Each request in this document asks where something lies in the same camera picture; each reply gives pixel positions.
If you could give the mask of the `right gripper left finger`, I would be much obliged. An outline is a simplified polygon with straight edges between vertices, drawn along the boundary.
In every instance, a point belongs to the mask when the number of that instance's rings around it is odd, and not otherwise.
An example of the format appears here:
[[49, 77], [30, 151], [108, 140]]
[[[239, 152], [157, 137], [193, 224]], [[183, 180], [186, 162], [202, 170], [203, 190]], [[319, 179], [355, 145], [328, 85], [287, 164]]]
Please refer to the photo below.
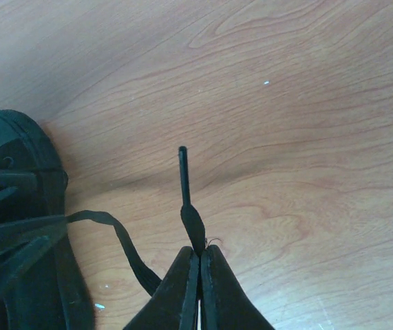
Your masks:
[[200, 260], [191, 247], [183, 247], [149, 302], [126, 329], [196, 329]]

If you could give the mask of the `black shoelace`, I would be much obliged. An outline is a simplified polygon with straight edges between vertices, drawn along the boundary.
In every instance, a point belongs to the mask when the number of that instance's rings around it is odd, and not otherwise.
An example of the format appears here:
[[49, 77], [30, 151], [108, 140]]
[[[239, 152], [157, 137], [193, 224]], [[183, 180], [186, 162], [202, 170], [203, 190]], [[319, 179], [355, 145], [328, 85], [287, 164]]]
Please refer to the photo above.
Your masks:
[[[201, 256], [202, 252], [206, 249], [206, 230], [199, 212], [191, 204], [187, 147], [179, 147], [178, 158], [180, 165], [180, 185], [182, 191], [180, 218], [189, 236], [194, 252], [198, 256]], [[108, 225], [115, 230], [116, 236], [120, 241], [135, 277], [145, 291], [150, 296], [153, 296], [162, 280], [153, 270], [147, 267], [141, 259], [123, 224], [115, 217], [111, 216], [108, 212], [103, 211], [83, 210], [67, 216], [68, 223], [83, 220], [91, 220], [96, 223]]]

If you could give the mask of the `black canvas shoe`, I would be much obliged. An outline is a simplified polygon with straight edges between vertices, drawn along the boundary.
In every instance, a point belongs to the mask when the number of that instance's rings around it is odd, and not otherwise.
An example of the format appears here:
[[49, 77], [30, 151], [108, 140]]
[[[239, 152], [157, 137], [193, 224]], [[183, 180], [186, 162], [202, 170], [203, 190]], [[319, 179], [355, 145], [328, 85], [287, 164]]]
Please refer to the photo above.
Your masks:
[[67, 234], [68, 176], [44, 130], [0, 110], [0, 329], [93, 329]]

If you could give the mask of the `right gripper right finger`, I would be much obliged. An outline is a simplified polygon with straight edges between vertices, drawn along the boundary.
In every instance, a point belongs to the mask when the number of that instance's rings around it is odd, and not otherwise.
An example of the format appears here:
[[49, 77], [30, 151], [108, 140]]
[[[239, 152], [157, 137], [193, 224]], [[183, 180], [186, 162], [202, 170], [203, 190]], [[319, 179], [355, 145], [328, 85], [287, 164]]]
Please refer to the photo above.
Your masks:
[[203, 329], [274, 329], [248, 299], [217, 245], [203, 251], [200, 266]]

